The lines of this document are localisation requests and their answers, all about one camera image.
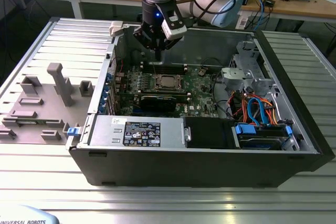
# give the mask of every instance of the metal bracket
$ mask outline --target metal bracket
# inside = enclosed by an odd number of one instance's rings
[[[123,21],[112,21],[110,25],[110,35],[115,37],[123,33],[125,28],[129,28],[128,25],[124,25]]]

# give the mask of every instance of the metal table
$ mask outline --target metal table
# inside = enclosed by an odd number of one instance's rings
[[[100,37],[101,42],[108,43],[109,25],[94,20],[49,22],[0,88],[1,115],[11,109],[14,97],[22,91],[17,83],[31,71],[32,65],[40,65],[34,67],[35,71],[47,76],[44,69],[58,53],[67,53],[67,57],[58,59],[64,66],[74,62],[64,68],[75,69],[73,74],[64,74],[71,83],[88,72],[88,80],[94,83],[99,70],[89,71],[85,62],[97,63],[99,67],[104,50],[85,47],[85,41]],[[76,49],[75,42],[58,46],[51,43],[53,35],[66,33],[86,35],[78,41],[84,48]],[[335,70],[309,39],[300,40],[296,34],[284,33],[265,36],[330,146],[336,148]],[[301,49],[293,49],[291,44],[301,44]],[[314,173],[300,173],[277,189],[96,187],[87,183],[62,145],[1,144],[0,203],[43,209],[57,216],[60,223],[334,222],[335,164],[332,161]]]

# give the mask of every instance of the blue latch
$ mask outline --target blue latch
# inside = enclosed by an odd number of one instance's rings
[[[106,80],[107,80],[107,81],[112,80],[112,75],[111,75],[110,73],[107,73],[107,74],[106,74]]]
[[[68,136],[80,136],[80,127],[72,127],[68,129]]]
[[[237,135],[239,134],[257,134],[256,128],[250,124],[239,124],[235,127]]]
[[[287,134],[288,134],[289,136],[292,136],[292,135],[293,135],[293,130],[292,130],[292,128],[291,128],[290,126],[286,126],[285,129],[286,129]]]

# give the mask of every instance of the label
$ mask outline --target label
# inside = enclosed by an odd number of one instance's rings
[[[124,146],[160,147],[160,123],[126,122]]]
[[[112,124],[125,124],[127,118],[112,118]]]

